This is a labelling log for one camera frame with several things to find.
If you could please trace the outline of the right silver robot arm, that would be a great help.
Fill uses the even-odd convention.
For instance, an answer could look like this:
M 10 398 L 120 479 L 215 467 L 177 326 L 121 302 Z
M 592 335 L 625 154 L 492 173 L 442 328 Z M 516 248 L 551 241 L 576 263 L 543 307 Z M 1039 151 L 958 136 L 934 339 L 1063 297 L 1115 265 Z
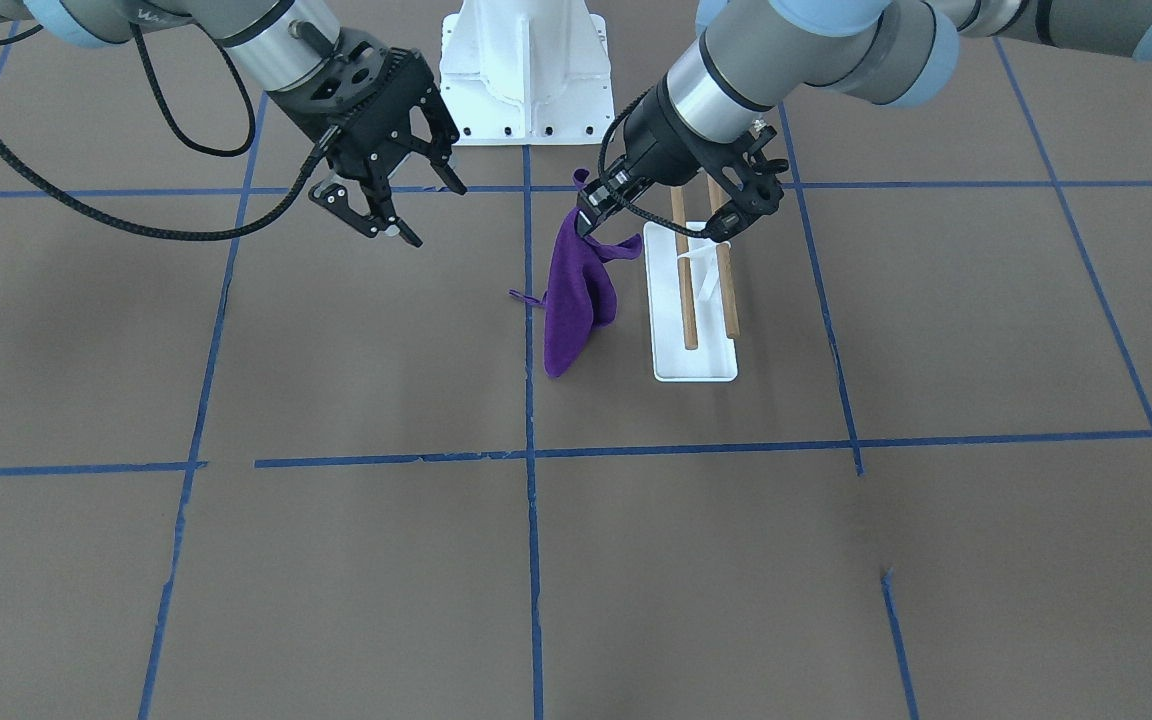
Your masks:
M 244 105 L 247 137 L 230 156 L 247 156 L 253 146 L 256 92 L 268 96 L 311 143 L 274 209 L 228 232 L 180 232 L 94 209 L 41 177 L 0 137 L 0 159 L 20 179 L 118 232 L 180 242 L 236 240 L 274 223 L 306 194 L 353 232 L 391 234 L 419 247 L 394 200 L 397 169 L 424 158 L 445 191 L 467 192 L 454 169 L 460 128 L 429 59 L 344 26 L 325 1 L 0 1 L 0 26 L 8 24 L 15 32 L 3 35 L 5 44 L 41 33 L 84 50 L 136 50 L 157 109 L 180 142 L 185 132 L 166 105 L 147 37 L 196 35 L 197 47 L 218 51 Z

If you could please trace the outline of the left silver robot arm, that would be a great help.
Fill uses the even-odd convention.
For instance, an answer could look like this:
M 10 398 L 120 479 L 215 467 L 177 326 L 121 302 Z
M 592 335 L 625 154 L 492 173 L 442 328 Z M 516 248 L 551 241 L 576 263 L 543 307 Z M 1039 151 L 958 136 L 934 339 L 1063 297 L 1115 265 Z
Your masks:
M 588 236 L 650 188 L 707 174 L 726 192 L 702 236 L 732 240 L 776 213 L 783 159 L 756 127 L 795 88 L 914 108 L 950 81 L 964 37 L 1152 61 L 1152 1 L 702 1 L 695 40 L 616 118 L 623 156 L 599 158 L 567 228 Z

